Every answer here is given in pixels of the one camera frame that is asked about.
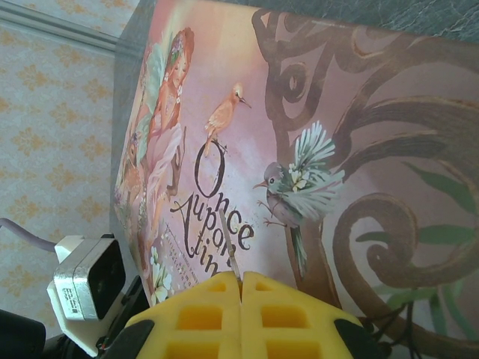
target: wall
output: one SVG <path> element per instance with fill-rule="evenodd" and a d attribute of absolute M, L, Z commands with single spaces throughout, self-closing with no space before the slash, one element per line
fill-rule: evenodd
<path fill-rule="evenodd" d="M 109 230 L 114 57 L 0 25 L 0 218 L 57 242 Z M 0 229 L 0 308 L 59 333 L 57 266 Z"/>
<path fill-rule="evenodd" d="M 138 0 L 10 0 L 9 2 L 120 37 Z"/>

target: gray surface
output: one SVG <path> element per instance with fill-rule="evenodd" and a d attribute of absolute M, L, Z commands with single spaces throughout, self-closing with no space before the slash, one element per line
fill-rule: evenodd
<path fill-rule="evenodd" d="M 113 127 L 112 127 L 112 183 L 110 203 L 114 203 L 114 189 L 120 167 L 121 152 L 125 139 L 126 127 L 135 97 L 136 84 L 140 75 L 141 60 L 148 39 L 151 17 L 156 0 L 141 0 L 135 13 L 126 25 L 115 51 L 115 84 L 113 93 Z M 133 259 L 127 247 L 123 227 L 113 207 L 110 208 L 110 230 L 120 242 L 126 271 L 126 284 L 129 286 L 137 273 Z"/>
<path fill-rule="evenodd" d="M 479 42 L 478 0 L 228 0 L 319 18 Z"/>
<path fill-rule="evenodd" d="M 479 0 L 229 0 L 303 15 L 479 42 Z M 135 96 L 141 60 L 156 0 L 141 0 L 123 31 L 115 53 L 113 99 L 112 187 L 120 164 L 123 141 Z M 110 228 L 124 245 L 123 228 L 113 209 Z M 131 268 L 131 257 L 125 266 Z"/>

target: bird wing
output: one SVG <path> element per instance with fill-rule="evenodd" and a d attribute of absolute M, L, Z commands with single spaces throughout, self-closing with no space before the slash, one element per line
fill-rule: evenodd
<path fill-rule="evenodd" d="M 211 134 L 213 130 L 221 130 L 227 126 L 233 115 L 233 104 L 230 101 L 222 102 L 211 115 L 204 129 Z"/>
<path fill-rule="evenodd" d="M 301 216 L 318 221 L 334 208 L 343 177 L 344 171 L 332 175 L 324 173 L 324 181 L 308 181 L 304 188 L 283 192 L 282 197 Z"/>
<path fill-rule="evenodd" d="M 293 177 L 293 187 L 283 192 L 283 198 L 313 221 L 332 211 L 343 184 L 344 171 L 332 174 L 324 161 L 334 152 L 335 145 L 331 139 L 326 140 L 319 121 L 296 139 L 294 163 L 290 165 L 290 173 L 296 178 Z"/>
<path fill-rule="evenodd" d="M 319 121 L 313 123 L 310 129 L 303 129 L 296 139 L 294 165 L 299 171 L 307 171 L 310 175 L 320 176 L 326 169 L 324 159 L 335 153 L 332 139 L 326 140 L 326 131 Z"/>

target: black cable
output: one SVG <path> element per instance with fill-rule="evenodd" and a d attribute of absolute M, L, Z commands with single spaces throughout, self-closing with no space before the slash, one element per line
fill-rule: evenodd
<path fill-rule="evenodd" d="M 11 221 L 10 219 L 0 218 L 0 228 L 5 227 L 9 229 L 11 232 L 16 234 L 18 237 L 26 240 L 31 245 L 38 247 L 39 249 L 43 249 L 44 251 L 48 252 L 55 252 L 55 243 L 46 241 L 45 239 L 41 239 L 40 237 L 34 236 L 30 232 L 28 232 L 25 228 L 19 226 L 15 222 Z"/>

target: orange bird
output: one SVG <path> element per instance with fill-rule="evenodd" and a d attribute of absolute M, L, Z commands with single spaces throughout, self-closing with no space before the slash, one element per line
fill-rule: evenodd
<path fill-rule="evenodd" d="M 230 126 L 230 123 L 233 120 L 234 109 L 238 102 L 242 102 L 251 108 L 242 97 L 242 85 L 239 82 L 233 86 L 231 93 L 222 101 L 222 103 L 219 104 L 208 120 L 207 125 L 204 127 L 208 132 L 208 138 L 204 149 L 205 156 L 208 156 L 208 153 L 210 152 L 210 145 L 213 137 L 217 137 L 219 132 Z"/>

